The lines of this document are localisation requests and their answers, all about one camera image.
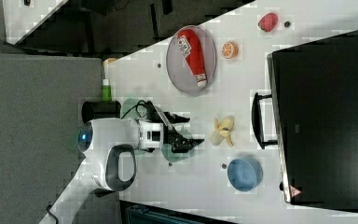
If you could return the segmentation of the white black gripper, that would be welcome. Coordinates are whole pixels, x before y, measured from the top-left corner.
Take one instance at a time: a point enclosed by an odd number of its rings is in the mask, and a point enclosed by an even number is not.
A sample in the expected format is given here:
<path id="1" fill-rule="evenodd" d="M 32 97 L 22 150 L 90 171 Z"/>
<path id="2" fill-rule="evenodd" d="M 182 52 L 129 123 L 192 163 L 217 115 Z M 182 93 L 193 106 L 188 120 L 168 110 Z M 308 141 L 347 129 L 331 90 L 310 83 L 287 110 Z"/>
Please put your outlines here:
<path id="1" fill-rule="evenodd" d="M 168 131 L 173 130 L 172 124 L 187 123 L 190 118 L 185 118 L 174 113 L 165 112 L 164 115 L 171 123 L 165 125 L 164 123 L 154 123 L 146 119 L 139 119 L 139 145 L 141 150 L 159 149 L 164 145 L 164 136 Z M 187 153 L 194 147 L 203 143 L 203 139 L 187 139 L 182 135 L 176 135 L 171 138 L 171 146 L 173 153 Z"/>

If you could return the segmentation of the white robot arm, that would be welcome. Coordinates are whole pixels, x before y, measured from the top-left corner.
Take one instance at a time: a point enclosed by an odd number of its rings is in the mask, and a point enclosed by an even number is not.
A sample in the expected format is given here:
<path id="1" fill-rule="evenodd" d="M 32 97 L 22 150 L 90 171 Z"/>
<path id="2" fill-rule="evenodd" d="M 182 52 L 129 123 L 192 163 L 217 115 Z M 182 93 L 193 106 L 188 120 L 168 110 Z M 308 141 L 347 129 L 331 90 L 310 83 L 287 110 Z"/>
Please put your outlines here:
<path id="1" fill-rule="evenodd" d="M 187 138 L 176 131 L 176 121 L 164 112 L 154 119 L 103 118 L 86 122 L 77 146 L 85 156 L 70 183 L 58 199 L 47 206 L 38 224 L 72 224 L 89 195 L 96 189 L 122 191 L 134 181 L 119 177 L 119 158 L 123 153 L 135 157 L 136 150 L 161 149 L 169 145 L 174 153 L 187 153 L 201 139 Z"/>

